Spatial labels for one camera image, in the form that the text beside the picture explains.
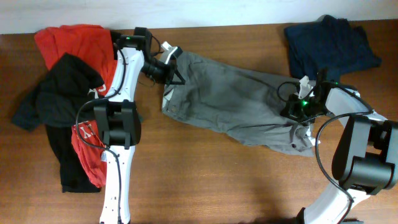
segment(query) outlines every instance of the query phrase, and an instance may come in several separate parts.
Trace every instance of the gray trousers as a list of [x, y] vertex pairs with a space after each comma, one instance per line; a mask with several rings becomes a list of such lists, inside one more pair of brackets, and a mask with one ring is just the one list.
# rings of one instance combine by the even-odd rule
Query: gray trousers
[[[184, 52], [177, 60], [185, 85], [165, 87], [162, 111], [200, 128], [226, 133], [246, 146], [267, 146], [291, 155], [313, 156], [311, 126], [279, 115], [285, 103], [277, 87], [295, 78], [240, 69]], [[284, 85], [285, 99], [295, 93]]]

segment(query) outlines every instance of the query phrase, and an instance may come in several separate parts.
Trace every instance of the red garment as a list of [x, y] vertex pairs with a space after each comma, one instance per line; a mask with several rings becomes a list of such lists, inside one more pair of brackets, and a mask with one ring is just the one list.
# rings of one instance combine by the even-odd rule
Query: red garment
[[[101, 74], [104, 86], [97, 88], [100, 95], [105, 95], [112, 85], [117, 61], [113, 59], [113, 44], [109, 30], [95, 25], [75, 25], [49, 27], [38, 32], [34, 37], [45, 60], [51, 67], [64, 54], [75, 55]], [[95, 121], [79, 125], [80, 133], [86, 141], [101, 145]], [[106, 163], [101, 162], [102, 150], [87, 146], [81, 141], [72, 127], [72, 145], [91, 183], [102, 187], [106, 182]]]

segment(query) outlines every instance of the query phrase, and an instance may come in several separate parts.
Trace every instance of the wooden surface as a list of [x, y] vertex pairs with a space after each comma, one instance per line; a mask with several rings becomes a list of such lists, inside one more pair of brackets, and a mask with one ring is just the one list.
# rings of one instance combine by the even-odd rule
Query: wooden surface
[[[398, 120], [398, 21], [357, 22], [383, 59], [379, 68], [345, 75], [376, 111]], [[289, 75], [282, 30], [287, 24], [156, 29], [161, 41], [241, 68]], [[40, 126], [28, 133], [10, 123], [18, 102], [46, 73], [33, 35], [0, 36], [0, 223], [98, 223], [99, 194], [61, 193], [59, 164]], [[160, 112], [162, 86], [137, 86], [141, 143], [131, 169], [133, 223], [239, 223], [294, 217], [328, 181], [314, 157], [246, 147], [225, 134], [176, 122]], [[316, 130], [325, 119], [318, 119]], [[322, 136], [330, 171], [338, 123]], [[359, 204], [349, 217], [397, 223], [398, 187]]]

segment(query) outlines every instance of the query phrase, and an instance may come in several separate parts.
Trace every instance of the dark blue clothing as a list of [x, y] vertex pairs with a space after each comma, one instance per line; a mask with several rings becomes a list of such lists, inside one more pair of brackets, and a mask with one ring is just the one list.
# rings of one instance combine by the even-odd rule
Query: dark blue clothing
[[363, 28], [352, 29], [346, 19], [325, 16], [321, 22], [290, 26], [284, 32], [289, 42], [290, 73], [295, 78], [306, 75], [316, 80], [317, 73], [327, 68], [328, 76], [339, 81], [340, 75], [381, 64]]

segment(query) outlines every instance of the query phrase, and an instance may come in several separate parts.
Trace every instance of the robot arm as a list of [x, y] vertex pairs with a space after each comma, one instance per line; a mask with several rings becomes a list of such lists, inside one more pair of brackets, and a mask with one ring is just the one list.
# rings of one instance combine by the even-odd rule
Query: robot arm
[[[107, 163], [106, 188], [103, 211], [99, 219], [104, 224], [128, 224], [129, 182], [135, 145], [141, 138], [141, 123], [134, 102], [140, 72], [158, 83], [183, 85], [185, 80], [177, 66], [170, 63], [181, 53], [179, 47], [167, 42], [160, 60], [151, 57], [152, 34], [146, 28], [136, 27], [133, 36], [122, 35], [117, 41], [118, 65], [111, 88], [105, 98], [94, 106], [99, 137], [109, 146], [103, 153]], [[177, 75], [179, 82], [174, 82]]]
[[[357, 99], [359, 93], [350, 86], [343, 91], [338, 83], [325, 83], [323, 89], [313, 91], [308, 79], [303, 78], [299, 93], [289, 97], [299, 103], [288, 102], [281, 115], [302, 121], [320, 114], [338, 116], [369, 111], [369, 106]], [[398, 123], [388, 121], [374, 111], [368, 115], [353, 114], [339, 121], [345, 130], [333, 157], [332, 173], [338, 185], [353, 198], [353, 208], [371, 195], [382, 189], [391, 189], [396, 184]], [[380, 150], [380, 154], [366, 152], [368, 145]], [[299, 224], [335, 224], [348, 209], [347, 195], [329, 184], [311, 206], [300, 211], [296, 221]]]

